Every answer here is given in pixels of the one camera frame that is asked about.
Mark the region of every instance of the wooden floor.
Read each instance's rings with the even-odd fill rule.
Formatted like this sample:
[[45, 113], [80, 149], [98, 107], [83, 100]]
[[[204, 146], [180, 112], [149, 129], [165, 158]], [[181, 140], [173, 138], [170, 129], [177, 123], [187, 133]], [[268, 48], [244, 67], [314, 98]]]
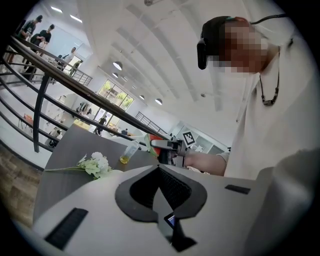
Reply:
[[42, 171], [14, 156], [0, 144], [0, 198], [11, 217], [32, 226]]

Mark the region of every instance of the black slot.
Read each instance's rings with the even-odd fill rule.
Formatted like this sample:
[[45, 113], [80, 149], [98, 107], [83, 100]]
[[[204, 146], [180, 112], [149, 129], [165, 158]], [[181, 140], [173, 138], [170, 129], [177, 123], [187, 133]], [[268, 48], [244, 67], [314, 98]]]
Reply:
[[245, 195], [248, 195], [250, 190], [251, 190], [251, 188], [242, 187], [242, 186], [236, 186], [236, 185], [227, 185], [225, 187], [225, 189], [231, 190], [231, 191], [234, 191], [234, 192], [238, 192], [238, 193], [241, 193], [241, 194], [245, 194]]
[[45, 240], [62, 250], [76, 232], [87, 213], [88, 211], [85, 209], [73, 208], [53, 231], [47, 235]]

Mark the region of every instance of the yellow liquid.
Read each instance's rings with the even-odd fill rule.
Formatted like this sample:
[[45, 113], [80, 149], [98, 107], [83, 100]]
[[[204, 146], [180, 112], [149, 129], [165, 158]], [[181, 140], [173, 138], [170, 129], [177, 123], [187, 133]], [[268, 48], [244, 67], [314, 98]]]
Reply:
[[120, 156], [120, 162], [126, 165], [129, 162], [130, 158], [128, 156]]

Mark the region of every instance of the ceiling beam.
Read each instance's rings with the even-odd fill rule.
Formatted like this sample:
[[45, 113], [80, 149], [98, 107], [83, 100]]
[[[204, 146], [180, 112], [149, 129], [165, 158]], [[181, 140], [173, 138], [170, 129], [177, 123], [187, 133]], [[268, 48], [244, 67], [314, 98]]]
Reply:
[[146, 49], [139, 44], [139, 42], [129, 34], [123, 27], [119, 27], [116, 30], [120, 36], [122, 36], [125, 40], [127, 40], [136, 50], [146, 59], [146, 61], [155, 69], [155, 71], [159, 74], [165, 84], [169, 87], [172, 94], [179, 99], [179, 94], [177, 93], [176, 89], [170, 83], [169, 78], [166, 76], [165, 72], [162, 68], [157, 65], [156, 60], [146, 51]]
[[146, 79], [148, 79], [163, 97], [166, 97], [166, 94], [163, 92], [161, 87], [147, 74], [147, 72], [144, 71], [144, 69], [130, 56], [129, 53], [122, 49], [116, 42], [113, 42], [111, 46], [119, 51], [138, 70], [138, 72], [140, 72]]
[[176, 52], [174, 47], [171, 45], [170, 41], [164, 35], [164, 33], [156, 26], [156, 23], [148, 17], [145, 13], [143, 14], [141, 10], [139, 10], [134, 4], [130, 4], [126, 7], [126, 9], [132, 13], [137, 19], [140, 21], [153, 33], [153, 35], [159, 40], [159, 42], [163, 45], [173, 62], [175, 63], [177, 69], [180, 71], [180, 74], [188, 87], [188, 90], [191, 94], [193, 101], [197, 101], [198, 97], [196, 94], [195, 87], [192, 83], [191, 78], [188, 75], [188, 72], [185, 66], [182, 63], [182, 60], [179, 54]]

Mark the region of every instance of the white wall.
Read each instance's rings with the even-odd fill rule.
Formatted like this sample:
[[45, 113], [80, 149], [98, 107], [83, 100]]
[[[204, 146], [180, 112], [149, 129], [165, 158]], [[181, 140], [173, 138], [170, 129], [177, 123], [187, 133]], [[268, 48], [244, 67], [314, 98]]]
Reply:
[[98, 59], [93, 53], [83, 61], [83, 63], [79, 67], [79, 70], [86, 73], [88, 76], [93, 77], [97, 67]]
[[67, 23], [63, 18], [58, 19], [47, 15], [41, 4], [34, 6], [32, 11], [27, 15], [26, 20], [33, 20], [39, 15], [42, 15], [43, 19], [41, 23], [36, 25], [33, 34], [39, 33], [41, 30], [47, 30], [51, 24], [55, 26], [51, 32], [50, 43], [45, 48], [46, 51], [59, 56], [68, 54], [72, 47], [76, 47], [75, 55], [82, 60], [85, 60], [92, 54], [84, 30], [73, 26], [72, 23]]
[[153, 106], [147, 106], [140, 112], [166, 133], [169, 133], [174, 127], [176, 127], [180, 121], [172, 114]]

